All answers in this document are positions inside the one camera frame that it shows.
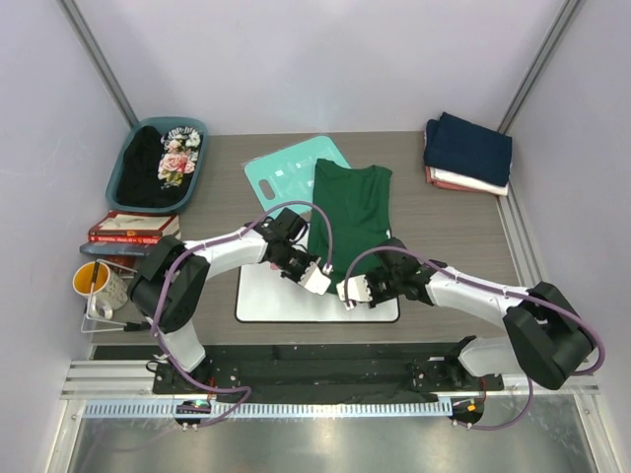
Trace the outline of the green t-shirt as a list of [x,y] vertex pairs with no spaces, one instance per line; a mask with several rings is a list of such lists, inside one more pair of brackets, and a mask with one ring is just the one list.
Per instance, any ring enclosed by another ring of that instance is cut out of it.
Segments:
[[345,169],[327,160],[315,165],[313,203],[328,220],[313,212],[308,251],[326,262],[328,231],[332,231],[330,294],[343,281],[352,261],[362,252],[390,238],[390,184],[392,171],[381,166]]

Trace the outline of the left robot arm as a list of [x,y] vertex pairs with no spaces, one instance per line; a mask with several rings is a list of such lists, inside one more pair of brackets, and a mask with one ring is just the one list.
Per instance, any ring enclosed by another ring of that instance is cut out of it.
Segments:
[[136,270],[129,300],[147,319],[151,335],[168,361],[194,385],[210,380],[210,362],[198,340],[192,317],[211,278],[243,266],[270,263],[280,276],[323,295],[329,266],[298,246],[308,223],[289,208],[223,236],[184,242],[165,236]]

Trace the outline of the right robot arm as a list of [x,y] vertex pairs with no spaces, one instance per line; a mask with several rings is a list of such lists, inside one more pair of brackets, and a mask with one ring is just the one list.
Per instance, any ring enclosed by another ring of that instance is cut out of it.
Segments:
[[392,238],[356,258],[338,286],[343,300],[375,307],[398,297],[452,308],[497,326],[495,338],[471,335],[456,349],[456,366],[472,377],[523,373],[558,390],[603,364],[602,342],[554,285],[506,286],[427,259]]

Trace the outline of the teal folding board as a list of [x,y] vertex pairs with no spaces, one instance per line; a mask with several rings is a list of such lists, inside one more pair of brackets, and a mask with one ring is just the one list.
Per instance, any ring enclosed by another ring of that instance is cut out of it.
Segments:
[[289,201],[311,202],[318,160],[350,169],[333,141],[320,135],[251,160],[244,171],[259,204],[267,211]]

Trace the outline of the white dry-erase board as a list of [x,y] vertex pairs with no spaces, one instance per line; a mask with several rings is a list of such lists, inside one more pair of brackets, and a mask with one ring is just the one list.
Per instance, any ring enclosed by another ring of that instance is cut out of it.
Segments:
[[312,294],[264,263],[240,269],[235,317],[243,323],[394,323],[400,309],[396,300],[347,309],[337,296]]

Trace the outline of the folded white t-shirt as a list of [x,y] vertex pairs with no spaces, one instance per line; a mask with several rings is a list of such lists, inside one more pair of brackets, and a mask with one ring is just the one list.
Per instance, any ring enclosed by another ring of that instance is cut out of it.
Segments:
[[497,186],[476,178],[463,176],[443,169],[430,167],[430,170],[432,172],[432,177],[434,177],[435,179],[465,187],[467,188],[467,192],[482,192],[493,194],[496,196],[508,195],[507,185]]

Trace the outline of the folded navy t-shirt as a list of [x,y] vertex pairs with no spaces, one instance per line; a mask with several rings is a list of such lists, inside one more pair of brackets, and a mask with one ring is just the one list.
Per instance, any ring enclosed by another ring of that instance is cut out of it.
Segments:
[[513,139],[443,112],[425,128],[424,164],[504,187],[509,182]]

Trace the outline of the teal plastic basket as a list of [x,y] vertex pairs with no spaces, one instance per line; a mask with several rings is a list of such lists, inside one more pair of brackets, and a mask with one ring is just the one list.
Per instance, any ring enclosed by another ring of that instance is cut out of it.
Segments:
[[144,119],[131,128],[105,191],[109,207],[169,214],[190,200],[209,143],[206,126],[181,116]]

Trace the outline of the black floral t-shirt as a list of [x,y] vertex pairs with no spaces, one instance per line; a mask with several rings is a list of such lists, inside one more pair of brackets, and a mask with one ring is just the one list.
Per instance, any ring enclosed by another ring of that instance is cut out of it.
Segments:
[[197,171],[203,133],[179,125],[164,133],[143,126],[123,151],[115,201],[127,207],[165,208],[187,194]]

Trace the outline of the red middle book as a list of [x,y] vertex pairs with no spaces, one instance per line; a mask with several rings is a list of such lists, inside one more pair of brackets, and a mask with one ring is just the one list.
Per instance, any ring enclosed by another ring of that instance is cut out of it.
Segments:
[[[180,229],[176,231],[166,233],[165,236],[179,237],[181,234]],[[164,235],[159,236],[115,236],[115,235],[100,235],[100,234],[88,234],[88,242],[98,243],[129,243],[129,244],[156,244],[162,239]]]

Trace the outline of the red book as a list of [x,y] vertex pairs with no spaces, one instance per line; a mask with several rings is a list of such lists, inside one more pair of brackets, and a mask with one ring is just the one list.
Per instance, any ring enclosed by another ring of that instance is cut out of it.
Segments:
[[[166,233],[165,236],[179,237],[181,234],[180,229],[176,231]],[[100,235],[100,234],[88,234],[88,242],[98,243],[129,243],[129,244],[156,244],[162,239],[164,235],[159,236],[115,236],[115,235]]]
[[160,216],[110,211],[88,230],[88,235],[158,237],[177,234],[179,230],[178,215]]

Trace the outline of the red top book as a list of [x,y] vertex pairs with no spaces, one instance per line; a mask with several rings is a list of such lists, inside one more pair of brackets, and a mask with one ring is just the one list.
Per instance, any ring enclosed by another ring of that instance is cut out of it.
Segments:
[[160,216],[110,211],[88,230],[88,235],[158,237],[177,234],[179,230],[178,215]]

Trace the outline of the orange interior mug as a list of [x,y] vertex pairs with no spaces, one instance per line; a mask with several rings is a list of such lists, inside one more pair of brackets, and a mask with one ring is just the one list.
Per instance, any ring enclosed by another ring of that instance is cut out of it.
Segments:
[[72,279],[73,290],[86,300],[86,315],[113,320],[128,301],[127,286],[107,264],[93,261],[81,266]]

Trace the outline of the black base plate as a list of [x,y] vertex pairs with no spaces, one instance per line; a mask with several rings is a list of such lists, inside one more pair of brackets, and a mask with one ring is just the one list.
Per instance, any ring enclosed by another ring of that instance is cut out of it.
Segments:
[[194,392],[203,383],[218,388],[248,386],[258,402],[289,393],[351,396],[484,390],[509,385],[505,374],[478,377],[457,363],[463,342],[377,344],[208,345],[205,359],[188,378],[162,360],[151,345],[100,345],[98,361],[142,361],[154,376],[156,394]]

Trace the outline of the aluminium frame rail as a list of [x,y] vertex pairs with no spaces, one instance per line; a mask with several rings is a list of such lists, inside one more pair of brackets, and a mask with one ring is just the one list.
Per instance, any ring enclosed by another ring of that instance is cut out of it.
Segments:
[[[141,360],[71,361],[61,389],[62,399],[88,398],[136,398],[172,396],[192,397],[193,393],[154,394],[152,373]],[[504,376],[504,389],[488,391],[487,396],[526,395],[526,378],[523,375]],[[559,390],[547,390],[533,384],[535,395],[599,395],[600,389],[594,376],[571,377]]]

